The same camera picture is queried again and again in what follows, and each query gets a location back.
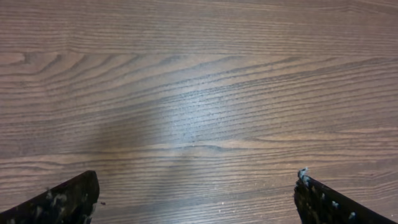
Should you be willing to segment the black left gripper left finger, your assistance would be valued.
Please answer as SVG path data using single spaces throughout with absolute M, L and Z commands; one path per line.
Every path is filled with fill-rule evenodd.
M 1 212 L 1 224 L 90 224 L 99 194 L 96 172 L 88 170 Z

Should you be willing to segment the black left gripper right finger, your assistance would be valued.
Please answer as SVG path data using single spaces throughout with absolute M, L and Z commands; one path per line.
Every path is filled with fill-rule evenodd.
M 307 175 L 297 173 L 294 202 L 302 224 L 397 224 Z

